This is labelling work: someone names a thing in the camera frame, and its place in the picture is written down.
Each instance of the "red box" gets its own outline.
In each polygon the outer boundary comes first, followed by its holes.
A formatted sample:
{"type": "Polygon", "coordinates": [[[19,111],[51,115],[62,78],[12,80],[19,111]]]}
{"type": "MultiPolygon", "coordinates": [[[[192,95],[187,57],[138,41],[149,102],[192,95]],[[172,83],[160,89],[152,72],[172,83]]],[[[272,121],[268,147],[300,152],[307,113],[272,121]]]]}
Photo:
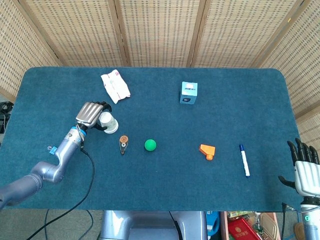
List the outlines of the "red box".
{"type": "Polygon", "coordinates": [[[228,222],[228,230],[236,240],[261,240],[243,218],[228,222]]]}

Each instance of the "robotic hand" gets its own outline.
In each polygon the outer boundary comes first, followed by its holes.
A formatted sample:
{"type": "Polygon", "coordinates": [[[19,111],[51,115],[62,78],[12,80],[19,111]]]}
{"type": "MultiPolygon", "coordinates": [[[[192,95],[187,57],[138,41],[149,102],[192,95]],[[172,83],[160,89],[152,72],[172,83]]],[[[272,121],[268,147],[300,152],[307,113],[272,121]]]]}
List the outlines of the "robotic hand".
{"type": "Polygon", "coordinates": [[[295,181],[279,180],[303,197],[301,213],[306,240],[320,240],[320,162],[316,149],[298,138],[296,146],[288,141],[294,166],[295,181]]]}
{"type": "Polygon", "coordinates": [[[59,164],[40,161],[32,168],[30,174],[0,188],[0,210],[6,205],[19,204],[38,192],[43,186],[43,181],[54,184],[61,182],[72,155],[79,146],[83,147],[87,129],[107,129],[97,123],[100,114],[106,109],[112,111],[111,106],[104,101],[86,102],[75,118],[75,126],[70,129],[54,153],[59,159],[59,164]]]}

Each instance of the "white tissue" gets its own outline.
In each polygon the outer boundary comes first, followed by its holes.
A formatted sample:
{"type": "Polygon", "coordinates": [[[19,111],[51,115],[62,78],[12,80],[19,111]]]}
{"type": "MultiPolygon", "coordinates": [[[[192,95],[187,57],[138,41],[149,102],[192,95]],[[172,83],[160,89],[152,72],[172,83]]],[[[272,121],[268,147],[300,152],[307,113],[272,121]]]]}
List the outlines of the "white tissue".
{"type": "Polygon", "coordinates": [[[118,70],[115,69],[109,74],[103,74],[101,78],[106,92],[115,104],[121,99],[130,97],[128,86],[120,76],[118,70]]]}

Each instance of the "green ball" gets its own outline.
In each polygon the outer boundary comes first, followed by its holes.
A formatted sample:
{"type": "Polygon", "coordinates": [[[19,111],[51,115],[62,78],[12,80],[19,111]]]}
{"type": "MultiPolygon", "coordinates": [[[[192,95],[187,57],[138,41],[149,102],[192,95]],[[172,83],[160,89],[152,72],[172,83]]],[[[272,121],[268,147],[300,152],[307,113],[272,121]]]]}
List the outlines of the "green ball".
{"type": "Polygon", "coordinates": [[[145,141],[144,143],[144,148],[147,150],[147,151],[153,151],[156,149],[156,146],[157,146],[157,143],[155,140],[153,139],[148,139],[147,141],[145,141]]]}

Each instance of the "floor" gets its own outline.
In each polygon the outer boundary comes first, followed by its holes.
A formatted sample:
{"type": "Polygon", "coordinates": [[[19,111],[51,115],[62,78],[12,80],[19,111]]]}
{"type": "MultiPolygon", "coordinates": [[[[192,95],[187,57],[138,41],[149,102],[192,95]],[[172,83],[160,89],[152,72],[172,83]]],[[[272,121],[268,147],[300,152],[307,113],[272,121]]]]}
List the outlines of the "floor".
{"type": "MultiPolygon", "coordinates": [[[[16,209],[7,208],[0,212],[0,240],[25,240],[45,221],[46,209],[16,209]]],[[[50,221],[60,214],[63,210],[50,210],[47,220],[50,221]]],[[[92,229],[81,239],[96,240],[102,224],[102,211],[90,210],[93,217],[92,229]]],[[[279,230],[282,228],[282,213],[277,213],[279,230]]],[[[293,226],[298,222],[295,212],[286,213],[284,237],[293,234],[293,226]]],[[[48,240],[78,240],[82,234],[90,227],[91,217],[85,210],[74,210],[50,224],[47,227],[48,240]]],[[[33,240],[45,240],[45,231],[39,232],[33,240]]]]}

